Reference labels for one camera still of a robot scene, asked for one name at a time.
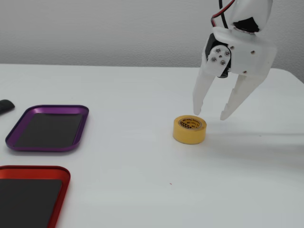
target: metal tray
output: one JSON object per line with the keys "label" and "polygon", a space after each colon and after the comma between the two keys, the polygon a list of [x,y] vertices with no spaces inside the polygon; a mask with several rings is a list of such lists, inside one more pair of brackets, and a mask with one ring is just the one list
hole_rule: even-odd
{"label": "metal tray", "polygon": [[16,151],[69,151],[79,145],[88,114],[89,109],[82,105],[31,107],[5,142]]}

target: white wall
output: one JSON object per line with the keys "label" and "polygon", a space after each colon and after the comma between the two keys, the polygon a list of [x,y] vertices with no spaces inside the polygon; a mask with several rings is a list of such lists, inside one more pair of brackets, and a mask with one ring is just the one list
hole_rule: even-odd
{"label": "white wall", "polygon": [[[217,0],[1,0],[0,63],[198,67],[217,10]],[[303,0],[274,0],[261,33],[278,45],[274,67],[302,80],[303,22]]]}

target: masking tape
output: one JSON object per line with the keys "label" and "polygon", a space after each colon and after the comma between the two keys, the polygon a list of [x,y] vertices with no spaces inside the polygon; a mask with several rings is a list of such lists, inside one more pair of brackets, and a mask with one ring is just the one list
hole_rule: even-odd
{"label": "masking tape", "polygon": [[174,120],[173,137],[185,144],[198,144],[205,140],[206,122],[196,116],[184,115]]}

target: white table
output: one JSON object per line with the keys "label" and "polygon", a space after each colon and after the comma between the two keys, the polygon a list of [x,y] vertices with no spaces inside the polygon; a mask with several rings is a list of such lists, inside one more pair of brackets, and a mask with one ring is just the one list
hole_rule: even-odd
{"label": "white table", "polygon": [[[185,145],[173,120],[192,114],[197,68],[0,65],[0,165],[59,165],[71,182],[57,228],[303,228],[304,85],[272,69],[226,121],[236,75],[216,79],[207,137]],[[13,152],[4,139],[34,105],[90,109],[80,146]]]}

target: gripper jaw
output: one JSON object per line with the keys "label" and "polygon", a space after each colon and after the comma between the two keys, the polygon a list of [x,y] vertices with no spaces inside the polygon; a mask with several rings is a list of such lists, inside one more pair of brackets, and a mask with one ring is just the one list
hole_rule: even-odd
{"label": "gripper jaw", "polygon": [[[203,55],[202,65],[193,91],[193,111],[199,115],[205,96],[214,81],[224,72],[230,61],[231,52],[224,45],[215,46],[208,56]],[[221,120],[226,120],[248,98],[248,96],[266,79],[266,76],[239,75],[235,88],[232,90],[228,103],[221,113]]]}
{"label": "gripper jaw", "polygon": [[225,71],[231,58],[231,52],[228,47],[224,45],[215,46],[209,56],[208,60],[202,56],[202,65],[199,70],[199,75],[193,91],[193,109],[195,115],[199,115],[205,96],[214,80],[214,78],[221,77]]}

